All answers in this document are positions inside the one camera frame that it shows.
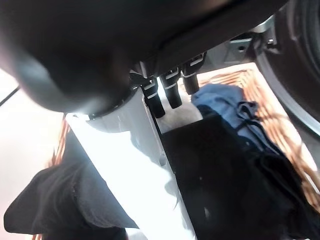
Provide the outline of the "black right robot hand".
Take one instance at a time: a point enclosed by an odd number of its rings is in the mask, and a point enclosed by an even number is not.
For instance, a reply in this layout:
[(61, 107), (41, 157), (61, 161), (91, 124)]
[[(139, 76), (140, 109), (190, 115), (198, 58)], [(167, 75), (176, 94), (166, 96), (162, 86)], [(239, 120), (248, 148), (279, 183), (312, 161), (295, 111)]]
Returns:
[(45, 240), (279, 237), (238, 199), (256, 177), (219, 117), (167, 116), (174, 86), (208, 50), (266, 21), (284, 0), (3, 0), (0, 66), (71, 127), (61, 163), (39, 171), (4, 213), (9, 233)]

